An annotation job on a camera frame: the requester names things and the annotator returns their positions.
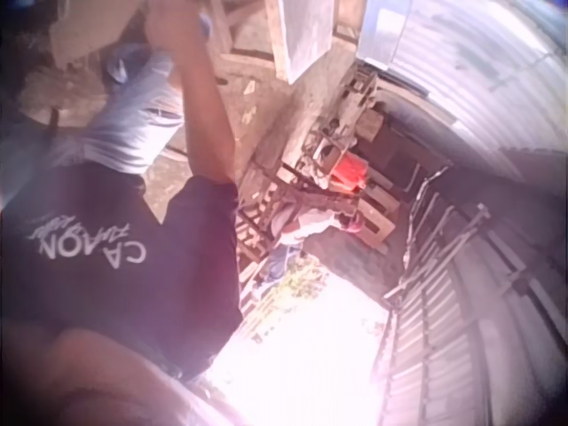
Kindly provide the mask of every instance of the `corrugated metal sheet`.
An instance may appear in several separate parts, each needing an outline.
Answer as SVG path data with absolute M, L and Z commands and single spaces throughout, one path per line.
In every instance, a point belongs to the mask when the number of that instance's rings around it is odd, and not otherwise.
M 548 424 L 536 420 L 564 402 L 568 367 L 565 209 L 452 173 L 412 220 L 406 288 L 390 297 L 375 362 L 378 424 Z
M 378 43 L 388 28 L 366 21 L 376 25 L 361 39 Z M 509 152 L 568 153 L 565 30 L 560 9 L 543 2 L 414 0 L 388 72 L 455 117 L 462 157 L 473 150 L 493 171 L 522 180 Z M 437 142 L 460 149 L 452 138 Z

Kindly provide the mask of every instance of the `metal roof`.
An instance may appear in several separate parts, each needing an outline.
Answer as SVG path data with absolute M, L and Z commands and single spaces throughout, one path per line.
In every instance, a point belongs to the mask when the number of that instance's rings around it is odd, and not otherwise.
M 525 172 L 514 152 L 568 153 L 562 9 L 535 0 L 395 3 L 369 0 L 358 56 L 428 93 L 455 117 L 453 135 L 438 144 L 517 180 Z M 384 13 L 406 14 L 396 48 L 386 53 L 384 46 L 369 48 L 369 40 L 391 43 L 400 27 L 389 27 Z

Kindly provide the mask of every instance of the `dirt ground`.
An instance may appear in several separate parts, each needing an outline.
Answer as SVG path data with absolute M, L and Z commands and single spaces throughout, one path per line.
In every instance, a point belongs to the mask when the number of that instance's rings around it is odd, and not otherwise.
M 237 48 L 270 52 L 265 12 L 248 18 L 233 37 Z M 49 53 L 49 40 L 39 35 L 29 35 L 28 39 L 21 35 L 19 44 L 20 49 L 31 45 Z M 221 59 L 216 53 L 215 36 L 210 50 L 236 138 L 238 179 L 254 152 L 261 162 L 272 163 L 281 152 L 285 161 L 295 162 L 308 130 L 354 61 L 352 51 L 334 44 L 294 85 L 288 85 L 276 79 L 270 69 Z M 47 123 L 51 108 L 56 106 L 60 110 L 60 132 L 78 131 L 107 101 L 101 71 L 104 56 L 104 52 L 91 54 L 65 71 L 50 66 L 34 69 L 22 82 L 19 102 L 23 110 Z M 170 146 L 185 151 L 183 130 Z M 166 156 L 160 156 L 146 173 L 146 200 L 158 218 L 163 218 L 169 199 L 190 175 L 186 162 Z

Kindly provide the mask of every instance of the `white shirt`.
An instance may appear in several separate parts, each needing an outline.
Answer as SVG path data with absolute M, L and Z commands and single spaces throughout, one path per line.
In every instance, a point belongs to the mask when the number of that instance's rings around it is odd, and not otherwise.
M 272 235 L 275 237 L 280 235 L 282 228 L 284 228 L 293 212 L 294 206 L 290 206 L 274 215 L 274 219 L 271 222 Z M 315 233 L 323 233 L 335 222 L 335 212 L 332 210 L 309 209 L 301 211 L 297 220 L 300 223 L 300 229 L 295 231 L 293 235 L 290 235 L 289 237 L 291 238 L 287 238 L 282 243 L 295 244 Z

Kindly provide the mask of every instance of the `hand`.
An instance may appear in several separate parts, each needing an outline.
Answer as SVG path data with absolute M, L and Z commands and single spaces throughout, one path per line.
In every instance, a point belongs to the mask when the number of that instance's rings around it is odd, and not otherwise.
M 187 39 L 200 37 L 198 5 L 193 0 L 148 0 L 146 38 L 155 49 L 187 56 Z

